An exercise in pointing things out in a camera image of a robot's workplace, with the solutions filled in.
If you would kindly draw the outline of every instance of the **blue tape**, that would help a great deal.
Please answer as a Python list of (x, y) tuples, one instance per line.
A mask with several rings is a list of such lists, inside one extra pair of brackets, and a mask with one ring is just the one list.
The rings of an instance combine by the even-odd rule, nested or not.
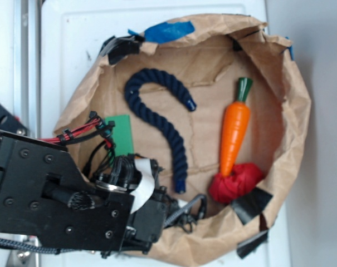
[(137, 32), (134, 32), (132, 29), (128, 29), (130, 35), (139, 35)]
[(162, 44), (180, 39), (194, 32), (194, 30), (194, 26), (190, 21), (176, 23), (163, 22), (148, 28), (145, 31), (145, 39), (148, 42)]
[(288, 50), (290, 51), (291, 59), (294, 61), (295, 60), (295, 55), (293, 53), (293, 46), (288, 47)]

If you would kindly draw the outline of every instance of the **rope end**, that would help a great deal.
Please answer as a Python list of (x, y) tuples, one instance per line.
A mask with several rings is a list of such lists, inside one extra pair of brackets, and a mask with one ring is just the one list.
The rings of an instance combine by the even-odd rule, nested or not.
[(175, 182), (175, 192), (179, 194), (185, 193), (185, 181), (184, 180), (177, 180)]
[(187, 109), (189, 109), (189, 111), (194, 111), (197, 108), (197, 104), (194, 102), (194, 100), (192, 98), (190, 98), (186, 103), (185, 106), (187, 107)]

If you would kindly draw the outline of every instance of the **brown paper bag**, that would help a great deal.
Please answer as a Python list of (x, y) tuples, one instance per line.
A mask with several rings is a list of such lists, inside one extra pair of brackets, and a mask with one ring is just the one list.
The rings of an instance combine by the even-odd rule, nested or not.
[[(127, 80), (142, 68), (165, 70), (181, 80), (197, 103), (190, 113), (165, 88), (146, 84), (140, 90), (143, 102), (165, 116), (184, 138), (188, 158), (187, 192), (170, 194), (191, 200), (207, 193), (218, 172), (219, 141), (224, 109), (233, 102), (239, 77), (253, 79), (247, 98), (251, 109), (249, 127), (237, 163), (254, 162), (265, 179), (258, 187), (273, 198), (263, 211), (270, 228), (294, 183), (300, 167), (310, 113), (310, 97), (288, 47), (291, 41), (269, 36), (252, 17), (204, 14), (176, 21), (191, 21), (195, 31), (162, 45), (145, 42), (138, 55), (116, 66), (99, 57), (75, 91), (56, 126), (73, 128), (86, 121), (91, 110), (100, 116), (129, 114), (135, 152), (155, 158), (165, 170), (160, 183), (171, 189), (170, 148), (159, 130), (144, 123), (128, 108), (123, 96)], [(241, 46), (234, 51), (233, 40)], [(82, 167), (99, 140), (70, 148)], [(242, 225), (230, 206), (209, 199), (208, 218), (192, 234), (180, 228), (163, 231), (149, 256), (183, 266), (198, 266), (234, 250), (238, 243), (259, 232), (259, 218)]]

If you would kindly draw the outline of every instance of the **red fabric ball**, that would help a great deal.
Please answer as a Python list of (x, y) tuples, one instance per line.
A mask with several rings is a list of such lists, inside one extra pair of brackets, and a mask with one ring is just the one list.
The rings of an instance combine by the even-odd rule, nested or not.
[(236, 164), (232, 175), (223, 177), (218, 173), (214, 176), (209, 193), (215, 201), (229, 204), (249, 193), (262, 179), (263, 173), (254, 163)]

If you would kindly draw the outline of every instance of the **gray cable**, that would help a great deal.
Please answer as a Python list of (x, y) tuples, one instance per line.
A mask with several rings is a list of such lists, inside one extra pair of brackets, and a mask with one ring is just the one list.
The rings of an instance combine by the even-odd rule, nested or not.
[(173, 223), (178, 217), (180, 217), (183, 213), (185, 213), (187, 210), (190, 210), (196, 202), (199, 200), (205, 200), (207, 197), (206, 195), (199, 194), (195, 198), (193, 198), (189, 203), (187, 203), (185, 206), (181, 207), (179, 210), (176, 210), (174, 213), (171, 214), (170, 217), (166, 219), (164, 222), (164, 228), (168, 227)]
[(59, 254), (59, 253), (75, 251), (74, 249), (44, 248), (40, 246), (28, 245), (23, 242), (2, 239), (2, 238), (0, 238), (0, 248), (17, 249), (17, 250), (22, 250), (22, 251), (29, 251), (29, 252), (34, 252), (34, 253), (44, 253), (44, 254)]

